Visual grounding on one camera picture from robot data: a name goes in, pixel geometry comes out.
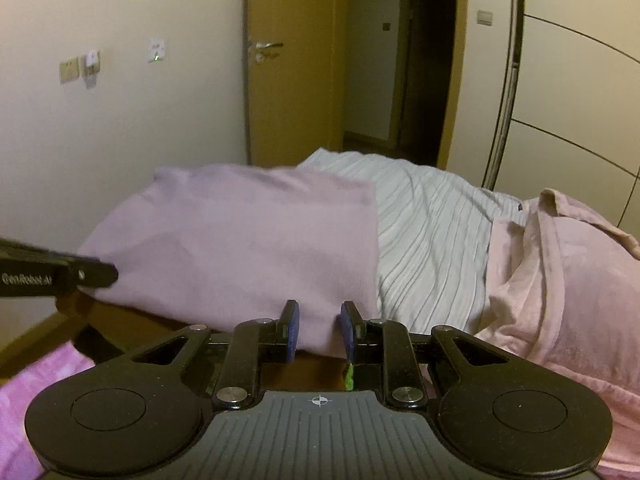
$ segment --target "metal screw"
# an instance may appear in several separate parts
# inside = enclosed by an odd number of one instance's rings
[[[249,394],[244,388],[239,386],[227,386],[226,388],[220,388],[216,393],[216,397],[222,402],[228,402],[229,404],[237,404],[245,400]]]
[[[393,390],[391,395],[398,402],[404,402],[406,404],[418,402],[424,397],[424,393],[412,386],[400,386],[400,388]]]

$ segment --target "crosshair marking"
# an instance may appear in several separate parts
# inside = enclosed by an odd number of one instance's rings
[[[317,397],[311,399],[309,402],[314,403],[316,406],[324,406],[326,403],[331,401],[326,397],[323,397],[322,395],[318,395]]]

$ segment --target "white wall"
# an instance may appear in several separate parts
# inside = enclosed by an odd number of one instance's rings
[[[479,25],[478,10],[494,14]],[[509,50],[511,0],[468,0],[462,79],[447,171],[482,186],[500,113]]]
[[[242,0],[0,0],[0,236],[73,251],[156,167],[245,162],[241,56]],[[51,312],[0,300],[0,348]]]
[[[350,0],[344,129],[388,139],[396,78],[400,0]],[[391,30],[382,24],[391,23]]]

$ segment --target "bed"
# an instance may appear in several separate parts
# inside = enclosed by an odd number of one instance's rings
[[[448,324],[477,333],[495,218],[524,225],[516,198],[406,160],[320,149],[300,164],[372,181],[378,202],[378,313],[410,332]]]

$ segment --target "wooden door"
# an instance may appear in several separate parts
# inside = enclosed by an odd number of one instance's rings
[[[348,0],[247,7],[250,162],[293,166],[320,147],[340,150]]]

